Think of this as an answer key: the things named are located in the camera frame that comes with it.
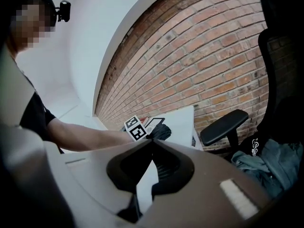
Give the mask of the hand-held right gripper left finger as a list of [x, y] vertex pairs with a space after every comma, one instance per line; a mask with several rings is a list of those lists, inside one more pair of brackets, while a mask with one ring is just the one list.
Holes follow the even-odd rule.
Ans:
[[76, 224], [126, 224], [117, 213], [128, 207], [131, 193], [116, 188], [106, 173], [109, 160], [148, 140], [97, 151], [60, 154], [44, 142], [47, 160]]

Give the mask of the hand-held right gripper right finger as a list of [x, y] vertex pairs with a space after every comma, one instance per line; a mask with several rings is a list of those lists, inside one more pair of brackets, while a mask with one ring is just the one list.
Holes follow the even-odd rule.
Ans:
[[144, 228], [242, 228], [244, 220], [220, 184], [233, 180], [250, 201], [262, 210], [270, 197], [261, 185], [230, 162], [214, 154], [171, 142], [162, 142], [191, 158], [194, 174], [178, 192], [155, 196], [140, 219]]

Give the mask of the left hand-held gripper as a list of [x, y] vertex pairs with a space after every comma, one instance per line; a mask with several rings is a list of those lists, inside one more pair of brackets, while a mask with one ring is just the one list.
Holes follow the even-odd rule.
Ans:
[[166, 140], [171, 136], [171, 129], [164, 124], [165, 118], [148, 118], [146, 125], [134, 115], [124, 122], [124, 129], [137, 142], [142, 139]]

